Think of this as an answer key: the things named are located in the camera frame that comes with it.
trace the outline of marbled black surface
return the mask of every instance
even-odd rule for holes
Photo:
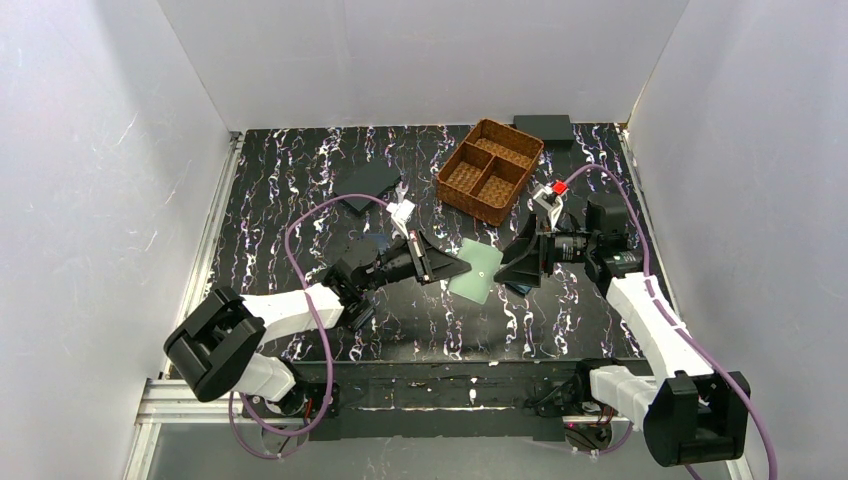
[[[570,149],[546,148],[533,180],[511,216],[490,227],[436,199],[435,174],[471,126],[357,127],[251,130],[227,206],[207,289],[232,285],[262,295],[299,288],[283,249],[286,225],[332,197],[333,185],[365,162],[397,165],[417,204],[411,228],[419,227],[442,249],[456,252],[462,237],[506,246],[530,212],[529,192],[537,182],[564,179],[579,166],[600,163],[617,173],[630,200],[633,192],[616,127],[575,125]],[[600,173],[576,180],[566,208],[582,211],[595,191],[616,191]],[[395,192],[389,192],[391,199]],[[348,241],[362,232],[391,234],[388,215],[372,207],[357,217],[341,204],[318,212],[293,238],[307,277],[331,265]],[[377,315],[357,333],[330,332],[340,361],[542,360],[640,355],[618,314],[600,297],[582,266],[558,266],[527,298],[497,285],[485,305],[451,295],[447,283],[420,286],[408,279],[374,295]],[[264,354],[321,360],[315,332],[266,345]]]

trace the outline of wicker basket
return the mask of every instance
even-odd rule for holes
[[[542,141],[493,120],[480,120],[436,176],[436,196],[498,226],[536,169]]]

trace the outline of white panel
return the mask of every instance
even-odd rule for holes
[[[160,0],[231,129],[626,121],[687,0]]]
[[[118,478],[228,133],[153,0],[3,2],[0,105],[0,463]]]
[[[751,383],[780,478],[845,478],[848,4],[693,1],[631,140],[680,313]],[[759,436],[746,452],[766,478]]]

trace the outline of cable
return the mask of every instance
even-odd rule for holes
[[[650,276],[650,249],[648,248],[648,245],[645,241],[645,232],[642,231],[642,226],[639,224],[639,218],[636,216],[636,211],[633,210],[633,205],[630,203],[630,199],[627,197],[627,193],[624,191],[624,187],[621,185],[621,182],[615,177],[615,175],[613,175],[612,172],[610,172],[606,168],[591,163],[575,170],[574,173],[572,173],[565,180],[565,184],[568,185],[578,175],[591,169],[600,170],[607,174],[612,179],[615,186],[618,188],[618,192],[621,194],[622,198],[624,199],[624,204],[627,206],[627,211],[630,214],[630,220],[636,226],[636,234],[639,237],[639,243],[642,245],[642,272],[644,273],[645,277]],[[653,297],[653,287],[650,285],[650,282],[648,280],[645,280],[645,284],[648,286],[648,293]],[[669,324],[671,324],[672,326],[677,325],[677,323],[671,318],[671,315],[669,315],[669,313],[665,310],[665,307],[662,306],[662,302],[657,299],[654,299],[654,305],[657,307],[657,310],[659,310],[660,314],[666,319]],[[727,370],[725,370],[724,367],[722,367],[718,363],[718,361],[713,358],[712,355],[710,355],[709,352],[707,352],[703,346],[701,346],[701,344],[699,344],[694,338],[692,338],[691,335],[684,332],[683,329],[678,328],[675,330],[677,331],[677,334],[680,335],[683,340],[685,340],[686,343],[689,344],[690,347],[692,347],[696,352],[698,352],[698,354],[701,355],[701,357],[703,357],[703,359],[716,372],[718,372],[719,376],[721,376],[721,378],[725,382],[727,382],[728,385],[730,385],[731,390],[733,390],[733,392],[739,397],[739,399],[742,400],[742,403],[745,405],[745,408],[747,408],[748,412],[751,414],[751,419],[754,420],[754,425],[756,425],[757,431],[760,432],[760,437],[763,440],[763,447],[765,447],[766,457],[768,459],[769,464],[768,480],[777,480],[777,453],[774,450],[774,443],[771,440],[771,436],[769,435],[768,430],[766,429],[765,421],[760,415],[759,410],[757,410],[757,407],[755,407],[754,404],[751,403],[751,400],[748,398],[748,395],[746,395],[745,392],[742,390],[742,387],[740,387],[739,384],[736,383],[736,380],[734,380],[733,377],[730,376]]]
[[[639,244],[642,246],[642,270],[645,272],[645,275],[648,275],[648,271],[650,270],[651,265],[651,249],[648,248],[648,244],[645,241],[645,232],[642,231],[642,225],[639,223],[639,218],[636,216],[636,211],[633,210],[633,205],[630,204],[630,199],[627,198],[627,192],[624,191],[624,187],[621,185],[621,182],[615,178],[615,175],[612,174],[606,168],[590,163],[587,165],[583,165],[574,171],[568,178],[565,179],[565,184],[570,184],[578,175],[587,171],[587,170],[600,170],[609,176],[615,186],[618,188],[618,193],[621,194],[621,197],[624,199],[624,205],[627,206],[627,212],[630,214],[630,219],[633,221],[633,224],[636,225],[636,235],[639,237]]]
[[[297,278],[300,280],[300,285],[304,290],[309,288],[309,284],[306,282],[306,276],[303,274],[303,270],[301,270],[300,266],[297,264],[297,259],[294,257],[294,254],[292,254],[291,245],[290,245],[291,234],[294,231],[294,229],[297,228],[298,225],[300,225],[304,220],[306,220],[313,213],[315,213],[318,210],[321,210],[323,208],[326,208],[326,207],[328,207],[328,206],[332,205],[333,203],[336,203],[340,200],[344,200],[346,198],[364,198],[366,200],[371,200],[372,202],[375,202],[375,203],[379,204],[380,206],[382,206],[384,208],[388,205],[383,200],[380,200],[379,198],[376,198],[376,197],[372,197],[370,195],[363,195],[363,194],[359,194],[359,193],[349,193],[347,195],[340,195],[338,197],[331,198],[330,200],[327,200],[326,202],[321,203],[320,205],[312,208],[311,210],[309,210],[308,212],[303,214],[300,218],[295,220],[291,225],[289,225],[286,228],[286,236],[285,236],[286,257],[289,259],[289,262],[291,262],[292,267],[294,268],[295,274],[297,274]],[[312,422],[310,422],[308,425],[306,425],[305,427],[303,427],[299,430],[290,431],[290,430],[283,430],[283,429],[280,429],[280,428],[276,428],[273,425],[271,425],[270,423],[263,420],[262,417],[260,417],[256,413],[256,411],[253,409],[253,406],[250,404],[250,402],[247,401],[247,396],[244,395],[243,393],[239,392],[239,396],[241,397],[241,401],[242,401],[242,404],[244,405],[245,410],[247,410],[247,413],[250,415],[251,418],[253,418],[254,421],[256,421],[256,423],[261,425],[262,428],[265,429],[265,431],[275,433],[277,435],[282,435],[282,436],[285,436],[285,437],[296,437],[296,436],[300,436],[300,435],[303,435],[305,433],[312,431],[316,426],[318,426],[319,423],[321,423],[321,420],[324,418],[324,415],[327,413],[327,409],[330,407],[330,402],[333,400],[333,354],[332,354],[332,351],[330,350],[330,340],[329,340],[329,338],[327,338],[327,331],[324,329],[324,324],[321,322],[321,315],[318,313],[318,310],[315,308],[315,304],[312,303],[312,298],[305,291],[304,291],[304,295],[306,296],[306,305],[309,307],[309,312],[312,314],[312,318],[315,320],[315,326],[318,328],[318,335],[321,337],[321,344],[324,347],[324,355],[326,356],[326,362],[327,362],[327,388],[324,391],[324,399],[321,402],[321,408],[318,409],[318,413],[315,414],[315,419]],[[261,453],[259,453],[257,455],[258,452],[256,452],[253,449],[250,449],[250,447],[247,446],[247,444],[244,442],[244,440],[238,434],[238,431],[235,428],[235,422],[233,421],[232,408],[230,408],[229,416],[230,416],[230,423],[233,425],[233,432],[236,433],[236,439],[239,440],[239,443],[242,445],[242,447],[245,448],[245,450],[248,450],[248,452],[250,452],[254,456],[259,456],[259,458],[270,458],[270,459],[283,458],[285,456],[291,455],[292,453],[296,452],[298,449],[300,449],[300,447],[302,445],[305,445],[305,443],[302,444],[302,445],[298,445],[291,452],[287,452],[285,454],[282,454],[283,457],[279,457],[277,455],[271,455],[269,457],[268,455],[261,454]]]

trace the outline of purple cable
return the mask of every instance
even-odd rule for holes
[[[290,239],[291,239],[291,234],[294,231],[294,229],[297,228],[297,226],[301,224],[301,222],[306,220],[313,213],[317,212],[318,210],[321,210],[322,208],[326,208],[327,206],[332,205],[333,203],[336,203],[339,200],[344,200],[346,198],[364,198],[364,199],[367,199],[367,200],[371,200],[372,202],[375,202],[382,207],[387,206],[386,202],[380,200],[379,198],[372,197],[370,195],[362,195],[362,194],[358,194],[358,193],[350,193],[350,194],[347,194],[347,195],[340,195],[338,197],[331,198],[330,200],[327,200],[326,202],[324,202],[324,203],[318,205],[317,207],[309,210],[308,212],[304,213],[303,216],[301,216],[300,218],[295,220],[294,223],[292,223],[291,225],[288,226],[288,228],[286,228],[286,237],[285,237],[286,257],[291,262],[292,267],[294,268],[294,271],[297,274],[297,278],[300,279],[300,286],[304,290],[306,290],[309,287],[309,285],[306,283],[306,276],[303,274],[303,271],[300,269],[300,266],[297,264],[297,259],[294,257],[294,254],[292,254],[291,246],[289,245]],[[256,423],[261,425],[262,428],[264,428],[266,431],[271,432],[271,433],[275,433],[277,435],[282,435],[284,437],[296,437],[296,436],[303,435],[304,433],[308,433],[308,432],[312,431],[312,429],[314,429],[316,426],[318,426],[318,424],[324,418],[324,415],[327,413],[327,409],[330,407],[330,402],[333,399],[333,354],[330,351],[330,339],[327,338],[327,331],[324,329],[324,324],[321,323],[321,315],[318,313],[318,310],[316,310],[315,305],[312,303],[312,298],[306,292],[304,292],[304,295],[306,295],[306,304],[307,304],[307,306],[309,306],[309,312],[312,313],[312,318],[315,320],[315,326],[318,327],[318,335],[321,337],[321,344],[324,346],[324,355],[326,356],[326,359],[327,359],[327,388],[324,391],[324,400],[321,402],[321,408],[318,410],[318,413],[315,414],[315,419],[312,420],[312,422],[310,422],[309,425],[307,425],[307,426],[305,426],[305,427],[303,427],[299,430],[283,430],[283,429],[280,429],[280,428],[276,428],[273,425],[271,425],[270,423],[263,420],[262,417],[260,417],[256,413],[256,411],[253,409],[253,406],[250,405],[250,402],[247,401],[247,397],[243,393],[239,393],[239,395],[241,396],[241,402],[244,405],[244,408],[247,410],[247,413],[251,416],[251,418],[253,418],[253,420],[256,421]],[[232,409],[230,409],[230,416],[231,417],[232,417],[232,414],[233,414]]]
[[[636,236],[639,237],[639,245],[641,245],[642,247],[642,270],[645,272],[645,276],[647,276],[648,272],[650,271],[651,265],[651,249],[648,248],[648,244],[646,243],[645,232],[642,231],[642,225],[639,223],[639,217],[636,216],[636,211],[633,210],[633,205],[630,204],[630,200],[627,198],[627,192],[624,191],[624,187],[621,185],[621,182],[619,182],[618,179],[615,178],[615,175],[613,175],[612,172],[607,170],[605,167],[594,163],[589,163],[575,170],[574,173],[572,173],[568,176],[568,178],[565,179],[564,183],[566,185],[570,184],[575,178],[577,178],[578,175],[587,170],[600,170],[604,172],[612,179],[613,183],[618,188],[618,193],[621,194],[621,197],[624,199],[624,205],[627,206],[627,212],[630,213],[630,219],[633,221],[633,225],[636,226]]]
[[[648,248],[648,245],[645,242],[645,233],[642,231],[642,226],[639,225],[639,218],[636,216],[636,211],[633,210],[633,205],[630,203],[630,199],[627,198],[627,193],[624,191],[624,187],[621,185],[621,182],[615,177],[615,175],[613,175],[612,172],[610,172],[606,168],[592,163],[592,164],[584,165],[584,166],[578,168],[574,173],[572,173],[565,180],[565,184],[568,185],[578,175],[580,175],[581,173],[583,173],[587,170],[591,170],[591,169],[600,170],[600,171],[604,172],[605,174],[607,174],[612,179],[613,183],[615,183],[615,186],[618,188],[618,192],[621,194],[622,198],[624,199],[624,204],[627,206],[627,211],[630,213],[630,220],[633,221],[634,225],[636,225],[636,234],[639,236],[639,243],[642,245],[642,252],[643,252],[643,257],[644,257],[644,261],[642,263],[642,272],[644,273],[645,277],[650,276],[650,274],[651,274],[650,249]],[[653,289],[653,286],[651,286],[651,283],[647,279],[645,280],[645,285],[648,289],[648,293],[651,295],[651,297],[653,297],[654,296],[654,289]],[[669,313],[662,306],[662,302],[655,299],[654,300],[654,306],[657,307],[657,310],[659,310],[660,314],[662,314],[662,316],[665,318],[665,320],[669,324],[671,324],[672,326],[677,325],[674,322],[674,320],[671,318],[671,315],[669,315]],[[760,415],[759,410],[757,410],[757,408],[754,406],[754,404],[751,403],[751,400],[748,398],[748,396],[742,390],[742,387],[740,387],[739,384],[736,383],[736,380],[734,380],[730,376],[730,374],[727,373],[727,370],[725,370],[724,367],[722,367],[718,363],[718,361],[715,358],[713,358],[712,355],[710,355],[709,352],[707,352],[706,349],[704,349],[703,346],[701,346],[701,344],[699,344],[694,338],[692,338],[689,334],[684,332],[682,329],[677,329],[677,334],[680,335],[683,338],[683,340],[685,340],[686,343],[689,344],[689,346],[691,346],[696,352],[698,352],[698,354],[701,355],[701,357],[708,364],[710,364],[710,366],[716,372],[718,372],[718,374],[721,376],[721,378],[724,379],[724,381],[727,382],[728,385],[730,385],[730,388],[733,390],[733,392],[736,393],[736,395],[742,400],[742,403],[745,405],[745,408],[748,409],[748,412],[751,414],[751,418],[754,420],[754,425],[757,426],[757,430],[760,432],[760,437],[763,439],[763,446],[766,449],[766,457],[768,458],[768,464],[769,464],[768,479],[769,480],[777,480],[777,453],[774,450],[774,443],[772,443],[771,437],[769,436],[768,431],[766,430],[765,421],[763,420],[762,416]],[[700,477],[697,476],[698,474],[695,473],[695,471],[692,470],[688,465],[686,466],[686,469],[689,471],[690,474],[692,474],[693,478],[696,478],[696,479],[700,478]]]
[[[674,321],[674,319],[671,318],[671,315],[669,315],[665,307],[663,307],[662,302],[657,299],[654,299],[654,306],[657,307],[657,310],[660,311],[660,314],[662,314],[663,318],[665,318],[665,321],[668,322],[669,325],[678,325]],[[710,353],[707,352],[703,346],[701,346],[700,343],[698,343],[694,338],[692,338],[691,335],[684,332],[682,328],[677,329],[677,334],[680,335],[683,340],[685,340],[686,343],[689,344],[690,347],[692,347],[696,352],[698,352],[698,355],[700,355],[708,364],[710,364],[710,366],[713,367],[716,372],[718,372],[721,378],[724,379],[724,381],[727,382],[728,385],[730,385],[731,390],[733,390],[736,396],[738,396],[739,399],[742,400],[742,403],[745,405],[745,408],[748,409],[748,413],[751,414],[751,419],[754,420],[754,425],[757,426],[757,431],[760,432],[760,437],[763,439],[763,446],[766,449],[766,457],[768,458],[769,464],[768,478],[769,480],[777,480],[777,452],[775,452],[774,444],[772,443],[771,437],[769,436],[768,431],[766,430],[765,420],[763,420],[759,410],[757,410],[757,407],[755,407],[754,404],[751,403],[751,399],[748,398],[748,395],[745,394],[745,391],[742,390],[742,387],[740,387],[739,384],[736,383],[736,380],[734,380],[733,377],[730,376],[727,370],[725,370],[724,367],[722,367],[718,363],[718,361],[713,358],[713,356],[710,355]]]

